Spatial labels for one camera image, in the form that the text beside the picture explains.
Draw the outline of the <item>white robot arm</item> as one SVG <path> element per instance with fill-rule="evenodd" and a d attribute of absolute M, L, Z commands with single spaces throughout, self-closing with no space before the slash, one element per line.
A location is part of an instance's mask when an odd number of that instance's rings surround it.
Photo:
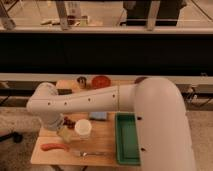
<path fill-rule="evenodd" d="M 56 131 L 71 112 L 131 112 L 136 120 L 142 171 L 197 171 L 184 99 L 167 78 L 149 77 L 138 84 L 115 85 L 60 95 L 56 86 L 40 84 L 27 110 Z"/>

